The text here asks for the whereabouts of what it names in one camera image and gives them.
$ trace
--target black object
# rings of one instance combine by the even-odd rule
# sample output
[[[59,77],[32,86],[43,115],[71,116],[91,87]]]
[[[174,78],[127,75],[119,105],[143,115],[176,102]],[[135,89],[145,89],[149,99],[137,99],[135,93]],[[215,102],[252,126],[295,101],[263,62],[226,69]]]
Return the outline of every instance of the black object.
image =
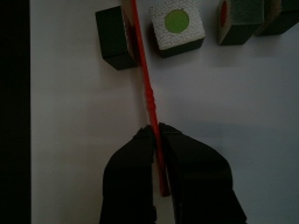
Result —
[[[160,123],[176,224],[246,224],[226,158],[204,143]],[[155,223],[153,133],[140,129],[108,161],[100,224]]]
[[[153,224],[153,134],[140,129],[113,154],[103,179],[100,224]]]
[[[0,222],[5,224],[32,223],[29,3],[0,4]]]
[[[121,7],[96,12],[103,59],[117,70],[136,67],[133,28]]]
[[[176,224],[244,224],[226,158],[160,123]]]

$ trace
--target white block face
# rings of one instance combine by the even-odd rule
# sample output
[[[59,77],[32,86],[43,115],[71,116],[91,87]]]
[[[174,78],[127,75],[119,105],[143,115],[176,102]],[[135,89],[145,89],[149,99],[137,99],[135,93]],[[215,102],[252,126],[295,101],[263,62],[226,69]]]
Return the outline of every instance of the white block face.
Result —
[[[204,29],[195,0],[172,0],[149,9],[160,50],[204,39]]]

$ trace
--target red stick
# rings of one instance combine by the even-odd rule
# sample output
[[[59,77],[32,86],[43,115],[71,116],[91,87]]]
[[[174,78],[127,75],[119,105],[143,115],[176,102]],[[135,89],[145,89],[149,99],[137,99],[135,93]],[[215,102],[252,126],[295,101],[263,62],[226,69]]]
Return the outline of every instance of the red stick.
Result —
[[[139,24],[139,16],[137,16],[137,8],[136,8],[136,0],[132,0],[132,9],[133,9],[133,20],[135,20],[135,34],[137,40],[137,49],[140,54],[140,64],[143,68],[144,75],[144,97],[145,97],[145,105],[147,105],[147,113],[149,117],[149,122],[153,130],[155,143],[156,143],[156,160],[157,160],[157,172],[159,172],[159,180],[160,180],[160,193],[163,197],[168,196],[170,187],[165,175],[165,165],[164,165],[164,152],[163,152],[163,143],[161,136],[159,130],[159,123],[155,113],[155,94],[151,86],[148,69],[145,64],[145,49],[143,44],[143,36]]]

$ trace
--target cube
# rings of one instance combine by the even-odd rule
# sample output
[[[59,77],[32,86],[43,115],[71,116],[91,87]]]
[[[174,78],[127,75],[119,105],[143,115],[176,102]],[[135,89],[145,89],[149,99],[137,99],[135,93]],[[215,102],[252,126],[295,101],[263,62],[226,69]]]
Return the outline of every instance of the cube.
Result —
[[[136,67],[135,33],[120,6],[96,12],[101,57],[116,69]]]
[[[163,57],[202,47],[206,34],[195,0],[171,0],[151,7],[153,33]]]
[[[219,45],[243,45],[264,19],[262,0],[219,1]]]
[[[264,23],[256,30],[258,36],[283,34],[299,22],[298,0],[264,0]]]

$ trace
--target wooden block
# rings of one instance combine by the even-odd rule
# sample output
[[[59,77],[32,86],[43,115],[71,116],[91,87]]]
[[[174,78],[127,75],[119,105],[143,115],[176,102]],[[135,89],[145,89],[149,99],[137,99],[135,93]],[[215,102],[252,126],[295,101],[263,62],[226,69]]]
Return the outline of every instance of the wooden block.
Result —
[[[206,34],[195,0],[172,0],[151,7],[153,32],[163,57],[202,47]]]
[[[136,66],[135,34],[120,6],[96,12],[101,57],[117,70]]]
[[[264,0],[264,23],[256,30],[258,36],[282,34],[299,22],[298,0]]]
[[[263,23],[262,0],[219,1],[219,45],[243,45]]]

